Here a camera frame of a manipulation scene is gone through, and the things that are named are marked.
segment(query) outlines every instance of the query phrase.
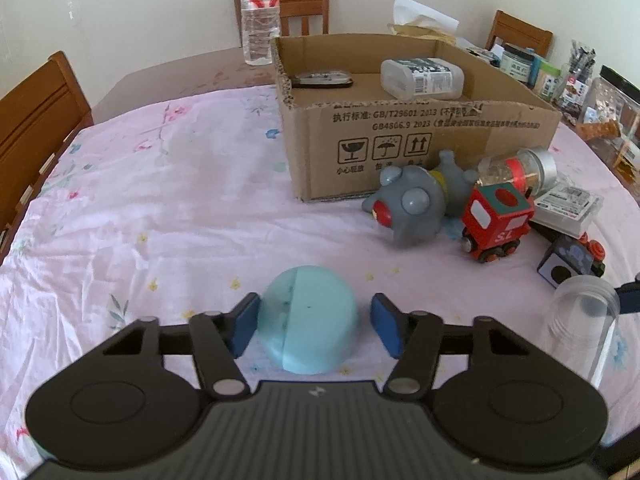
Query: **umbrella symbol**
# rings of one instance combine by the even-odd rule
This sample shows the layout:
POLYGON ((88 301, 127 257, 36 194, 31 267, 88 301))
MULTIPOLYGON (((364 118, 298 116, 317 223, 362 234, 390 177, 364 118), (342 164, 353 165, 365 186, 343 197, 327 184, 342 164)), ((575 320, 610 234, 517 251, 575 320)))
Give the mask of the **umbrella symbol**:
POLYGON ((382 153, 382 156, 386 156, 386 150, 388 150, 389 148, 394 148, 396 145, 392 142, 383 142, 382 144, 380 144, 378 147, 379 148, 384 148, 384 152, 382 153))
POLYGON ((362 147, 364 146, 364 142, 349 142, 348 144, 346 142, 342 143, 342 148, 345 152, 347 153, 351 153, 351 156, 347 159, 347 160, 353 160, 354 158, 356 158, 355 154, 356 152, 359 152, 362 147))

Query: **toy train wheel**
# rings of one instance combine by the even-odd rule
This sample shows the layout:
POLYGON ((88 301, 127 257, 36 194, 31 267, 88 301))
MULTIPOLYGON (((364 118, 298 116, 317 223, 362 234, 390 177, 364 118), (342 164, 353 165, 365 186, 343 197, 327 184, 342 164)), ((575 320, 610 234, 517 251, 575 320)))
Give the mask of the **toy train wheel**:
POLYGON ((460 245, 465 253, 472 253, 478 248, 478 244, 471 235, 465 235, 460 238, 460 245))
POLYGON ((478 261, 481 264, 490 263, 490 262, 494 262, 495 260, 497 260, 502 256, 504 256, 504 253, 502 252, 502 248, 496 247, 493 249, 487 249, 486 251, 482 251, 480 253, 480 256, 478 256, 478 261))
POLYGON ((502 246, 502 250, 504 251, 505 256, 509 256, 513 254, 520 245, 520 240, 514 240, 513 242, 509 242, 508 244, 504 244, 502 246))

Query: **green lid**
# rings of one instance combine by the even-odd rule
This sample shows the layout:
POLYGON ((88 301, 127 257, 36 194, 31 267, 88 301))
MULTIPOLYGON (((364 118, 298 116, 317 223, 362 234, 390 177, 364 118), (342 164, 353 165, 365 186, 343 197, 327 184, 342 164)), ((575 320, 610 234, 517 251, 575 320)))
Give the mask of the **green lid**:
POLYGON ((543 61, 540 64, 540 72, 546 72, 552 77, 560 77, 560 69, 553 66, 551 63, 543 61))

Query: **red toy mouth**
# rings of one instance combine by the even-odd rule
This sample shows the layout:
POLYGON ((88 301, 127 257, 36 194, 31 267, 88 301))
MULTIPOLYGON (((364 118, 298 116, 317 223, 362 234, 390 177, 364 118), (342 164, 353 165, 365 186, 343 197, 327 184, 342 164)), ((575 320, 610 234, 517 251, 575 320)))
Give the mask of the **red toy mouth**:
POLYGON ((373 205, 372 215, 380 225, 391 228, 391 211, 389 211, 384 202, 376 200, 373 205))

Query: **water bottle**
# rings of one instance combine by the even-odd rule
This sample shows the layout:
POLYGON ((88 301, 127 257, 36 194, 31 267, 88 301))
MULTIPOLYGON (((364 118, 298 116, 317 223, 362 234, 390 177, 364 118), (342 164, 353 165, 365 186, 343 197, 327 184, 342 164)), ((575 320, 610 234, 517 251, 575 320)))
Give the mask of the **water bottle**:
POLYGON ((280 35, 280 0, 242 0, 242 50, 249 65, 271 63, 271 38, 280 35))

